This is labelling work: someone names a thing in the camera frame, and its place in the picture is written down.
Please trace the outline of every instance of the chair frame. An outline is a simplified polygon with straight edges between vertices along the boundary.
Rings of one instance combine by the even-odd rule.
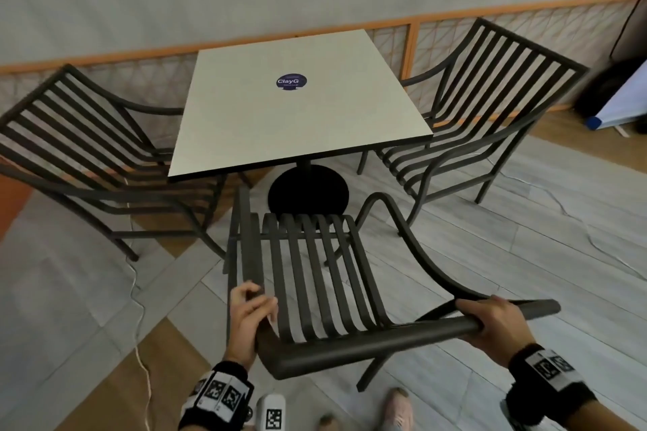
[[[478,41],[475,43],[473,50],[470,51],[470,54],[468,55],[465,63],[461,66],[457,74],[454,76],[453,80],[450,82],[452,71],[454,70],[454,66],[456,65],[459,56],[473,41],[481,28],[483,28],[483,32],[481,33]],[[458,90],[457,95],[455,95],[455,97],[452,99],[452,102],[447,105],[449,97],[458,86],[459,81],[462,79],[462,76],[465,74],[467,68],[471,65],[471,62],[475,57],[475,52],[478,51],[483,46],[483,44],[485,44],[485,39],[491,33],[494,33],[494,35],[490,40],[490,43],[488,43],[488,46],[485,48],[485,51],[481,55],[480,59],[475,63],[475,67],[472,71],[470,71],[470,75],[466,77],[466,81],[461,85],[461,89]],[[493,60],[489,63],[488,68],[484,72],[484,75],[481,76],[479,81],[475,84],[474,89],[470,92],[467,98],[465,98],[465,101],[463,101],[462,98],[464,96],[466,86],[474,79],[476,71],[481,66],[483,66],[488,55],[491,54],[492,51],[494,51],[496,43],[502,37],[505,38],[503,45],[501,46],[499,51],[497,51],[497,54],[494,56]],[[496,64],[501,61],[504,54],[514,42],[518,43],[517,50],[513,52],[513,56],[508,60],[503,69],[499,71],[497,77],[495,77],[494,79],[494,82],[489,85],[484,94],[484,97],[480,98],[477,105],[474,106],[469,115],[465,117],[465,111],[475,100],[476,93],[485,85],[487,78],[492,75]],[[495,91],[497,85],[500,84],[503,80],[504,75],[502,75],[501,73],[504,70],[505,72],[511,70],[514,62],[520,57],[524,49],[529,49],[531,51],[530,56],[525,59],[524,63],[506,82],[505,88],[499,92],[497,98],[495,98],[493,103],[487,108],[484,114],[477,116],[477,114],[485,107],[487,100]],[[474,140],[474,137],[481,130],[481,128],[494,116],[494,112],[503,101],[503,98],[508,93],[510,93],[514,84],[516,84],[522,78],[523,74],[529,69],[530,65],[538,56],[543,56],[546,59],[533,73],[533,75],[529,77],[523,88],[526,89],[526,91],[523,92],[522,89],[522,91],[520,91],[514,97],[512,102],[508,106],[506,106],[506,108],[494,119],[494,122],[491,124],[485,136]],[[538,90],[536,95],[532,96],[529,102],[518,112],[518,114],[516,114],[516,116],[514,116],[512,122],[507,127],[495,131],[504,123],[507,118],[513,116],[513,112],[517,105],[519,105],[521,100],[527,95],[528,92],[531,91],[532,86],[537,82],[538,78],[547,71],[548,67],[552,63],[557,63],[561,65],[561,67],[555,70],[553,75]],[[572,70],[573,74],[557,90],[555,90],[552,94],[544,99],[543,96],[546,95],[546,93],[548,93],[560,81],[560,79],[568,70]],[[415,222],[418,213],[420,213],[420,210],[425,203],[429,203],[430,201],[433,201],[435,199],[442,198],[443,196],[448,196],[449,194],[453,194],[457,191],[471,188],[472,186],[482,183],[483,185],[475,199],[475,202],[477,204],[481,203],[497,174],[499,174],[501,168],[505,165],[508,158],[519,146],[530,129],[536,124],[541,116],[543,116],[546,110],[554,105],[554,103],[559,98],[564,96],[578,82],[578,80],[580,80],[584,76],[584,74],[588,70],[588,67],[581,65],[574,60],[568,59],[562,55],[559,55],[558,53],[555,53],[554,51],[542,47],[537,43],[518,36],[512,31],[497,26],[496,24],[486,19],[478,18],[472,25],[472,28],[467,33],[463,41],[460,42],[457,48],[452,51],[446,59],[420,75],[401,80],[400,83],[403,87],[406,88],[408,86],[424,82],[425,80],[428,80],[429,78],[432,78],[433,76],[438,75],[442,72],[441,81],[432,103],[432,109],[429,112],[423,113],[423,118],[434,132],[451,130],[441,135],[435,135],[426,144],[423,143],[413,146],[404,145],[396,146],[391,149],[375,150],[376,155],[382,160],[384,165],[389,168],[390,172],[393,174],[396,180],[404,187],[405,192],[415,200],[413,208],[411,209],[411,212],[407,217],[407,223],[409,224],[409,226]],[[461,105],[461,108],[456,114],[452,116],[452,113],[458,107],[458,104]],[[503,153],[500,155],[496,163],[492,166],[490,172],[488,172],[487,174],[482,174],[468,181],[458,183],[443,190],[427,194],[430,181],[434,175],[443,174],[444,172],[455,170],[460,167],[487,159],[509,137],[512,137],[513,135],[515,136],[507,144]],[[399,154],[400,152],[405,152],[406,150],[410,150],[421,145],[425,146],[424,149],[406,154],[404,156],[397,156],[397,154]],[[488,149],[486,149],[485,151],[478,154],[475,153],[479,149],[486,146],[488,147]],[[446,150],[446,152],[433,156],[433,154],[442,152],[444,150]],[[403,162],[405,162],[406,160],[417,157],[424,158],[429,156],[432,157],[423,162],[411,164],[403,167],[401,170],[398,170],[398,166],[403,164]],[[447,161],[456,159],[457,157],[461,156],[468,157],[449,165],[444,165]],[[357,174],[363,173],[367,158],[368,151],[362,152],[362,157],[360,158],[360,163],[357,168]],[[425,167],[424,172],[416,174],[410,179],[406,179],[406,174],[422,167]],[[417,182],[420,182],[420,185],[416,190],[415,184]]]
[[[125,125],[120,123],[115,117],[111,116],[100,103],[88,96],[88,94],[74,84],[68,76],[74,77],[78,82],[111,104],[123,118]],[[61,88],[56,84],[64,85],[68,90],[74,92],[74,94],[82,99],[89,108],[94,110],[96,114],[89,112],[88,109],[81,106],[79,102],[76,102],[65,92],[62,92]],[[83,116],[97,129],[105,133],[105,135],[114,141],[114,146],[113,143],[110,143],[90,127],[83,124],[83,122],[81,122],[81,120],[76,116],[73,116],[51,98],[44,95],[48,91],[52,91],[54,94],[59,96],[60,99],[65,101],[71,109],[77,111],[79,115]],[[80,132],[82,132],[87,138],[101,144],[103,149],[110,150],[114,157],[121,157],[123,163],[116,164],[100,150],[93,148],[93,146],[85,141],[82,136],[75,135],[74,132],[69,128],[66,128],[63,123],[57,121],[51,115],[36,107],[34,103],[37,100],[53,109],[58,115],[66,119],[68,123],[71,123],[77,130],[80,130]],[[22,113],[24,111],[32,112],[36,117],[41,119],[55,131],[59,132],[71,143],[88,150],[99,163],[107,164],[109,166],[109,170],[105,170],[92,160],[88,160],[86,157],[83,157],[58,138],[51,135],[44,128],[23,116]],[[0,133],[4,134],[7,138],[18,143],[25,149],[47,160],[70,178],[75,179],[79,183],[90,188],[98,188],[84,189],[76,187],[65,181],[64,177],[54,174],[43,166],[23,157],[20,153],[4,144],[0,144],[0,156],[3,156],[6,160],[2,161],[2,159],[0,159],[0,174],[34,187],[45,196],[69,209],[92,225],[97,231],[101,232],[131,261],[137,261],[138,255],[124,242],[123,239],[197,237],[202,239],[202,241],[205,242],[206,245],[216,254],[224,258],[225,251],[209,237],[206,233],[206,229],[213,218],[226,181],[226,175],[217,176],[215,178],[215,183],[205,182],[199,185],[191,183],[157,185],[141,184],[151,181],[166,181],[166,173],[168,170],[166,162],[170,161],[173,149],[156,148],[131,116],[129,111],[151,115],[178,116],[182,115],[184,110],[183,108],[144,106],[142,104],[137,104],[123,99],[100,87],[77,68],[66,64],[39,84],[36,89],[21,99],[13,108],[0,116]],[[8,125],[11,123],[21,125],[35,136],[44,140],[49,146],[63,152],[66,156],[72,157],[77,161],[77,163],[84,166],[89,174],[67,164],[60,157],[55,156],[50,151],[45,150],[36,144],[34,141],[29,140],[20,132],[10,128]],[[118,135],[115,130],[119,130],[122,135]],[[131,157],[136,157],[142,162],[153,163],[154,165],[135,163],[121,150],[118,150],[117,146],[121,146],[123,150],[127,150],[131,154]],[[251,185],[245,174],[239,173],[239,176],[243,182],[248,185],[248,187]],[[105,189],[101,187],[100,183],[95,179],[119,190]],[[172,196],[165,195],[165,192],[172,192],[173,194]],[[81,206],[79,202],[75,201],[74,198],[85,201],[89,205],[92,205],[104,212],[115,215],[180,213],[188,221],[190,229],[174,231],[113,231],[95,215],[90,213],[90,211]],[[118,205],[125,206],[112,206],[104,203],[104,201],[114,201]],[[202,201],[206,203],[206,206],[189,207],[185,204],[185,201]],[[138,203],[158,203],[158,205],[137,206]],[[198,220],[196,216],[197,214],[204,215],[201,222]]]
[[[394,324],[389,320],[359,238],[359,229],[364,224],[371,207],[377,201],[382,201],[388,209],[402,239],[421,268],[442,288],[455,297],[454,300],[441,304],[417,321],[409,324]],[[344,221],[348,227],[347,232],[343,231],[342,223]],[[330,224],[334,226],[335,232],[329,231]],[[483,300],[488,296],[462,286],[442,272],[429,259],[411,233],[395,201],[385,193],[376,192],[370,195],[364,202],[356,220],[353,220],[348,215],[343,217],[330,215],[325,219],[322,215],[314,215],[313,217],[297,215],[296,218],[292,215],[282,215],[279,223],[276,216],[269,213],[265,214],[262,225],[261,227],[258,214],[250,211],[249,190],[242,186],[239,187],[232,211],[224,271],[228,273],[228,288],[231,293],[231,290],[238,284],[237,243],[239,242],[241,244],[241,274],[243,279],[252,280],[264,287],[265,276],[261,242],[270,242],[275,295],[279,300],[278,335],[269,321],[262,321],[257,330],[256,347],[265,368],[279,380],[374,358],[374,361],[358,383],[358,389],[363,391],[393,353],[455,337],[463,337],[476,333],[482,328],[481,322],[472,316],[444,319],[444,317],[456,312],[455,302],[457,298]],[[332,249],[330,242],[332,238],[339,241],[337,251]],[[290,243],[299,319],[305,342],[296,343],[290,331],[287,294],[283,280],[283,262],[279,247],[279,240],[281,239],[287,239]],[[328,336],[327,338],[317,337],[314,329],[312,329],[311,309],[308,305],[303,282],[303,267],[300,260],[298,265],[295,265],[295,259],[300,259],[298,245],[295,244],[299,239],[305,239],[308,245],[312,278],[319,311],[322,315],[321,322]],[[344,328],[348,331],[348,334],[345,335],[340,335],[337,332],[332,320],[326,295],[327,291],[321,276],[321,265],[316,247],[314,247],[315,239],[322,240],[324,251],[326,252],[340,316]],[[351,274],[352,269],[349,268],[348,264],[349,260],[352,264],[351,252],[355,254],[363,287],[366,290],[366,297],[375,320],[375,322],[371,320],[363,296],[361,300],[355,296],[359,316],[362,323],[367,327],[364,330],[355,327],[350,318],[347,298],[337,272],[336,259],[343,256],[352,291],[355,295],[361,293],[359,277]],[[560,305],[555,300],[517,300],[513,303],[520,307],[526,319],[544,317],[560,311]]]

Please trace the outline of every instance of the table pedestal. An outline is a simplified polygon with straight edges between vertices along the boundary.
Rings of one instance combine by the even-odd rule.
[[[267,195],[270,211],[306,215],[341,215],[348,206],[348,186],[329,167],[297,162],[276,178]]]

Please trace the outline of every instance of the white device with qr code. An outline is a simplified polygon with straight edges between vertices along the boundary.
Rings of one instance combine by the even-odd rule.
[[[256,404],[256,431],[285,431],[285,397],[263,395]]]

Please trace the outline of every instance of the white tabletop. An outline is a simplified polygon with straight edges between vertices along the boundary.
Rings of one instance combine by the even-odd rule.
[[[278,87],[291,73],[307,83]],[[428,125],[363,30],[208,49],[198,54],[168,175],[233,172],[424,136]]]

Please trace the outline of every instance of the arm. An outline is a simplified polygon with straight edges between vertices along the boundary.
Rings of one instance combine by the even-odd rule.
[[[528,359],[545,349],[536,343],[519,307],[495,295],[479,302],[457,300],[456,307],[483,323],[481,333],[465,341],[511,371],[516,381],[506,396],[506,403],[521,408],[524,418],[533,416],[538,423],[547,416],[569,431],[637,431],[598,402],[593,392],[574,376],[577,372],[572,368],[562,374],[565,380],[562,386],[555,384],[556,378],[548,381],[540,377]]]
[[[276,297],[259,295],[247,300],[248,293],[258,293],[260,289],[246,281],[232,290],[227,349],[222,361],[199,380],[182,406],[178,429],[240,431],[245,424],[247,404],[254,391],[247,376],[256,359],[256,329],[266,317],[275,321],[278,313]],[[227,399],[230,404],[223,404]]]

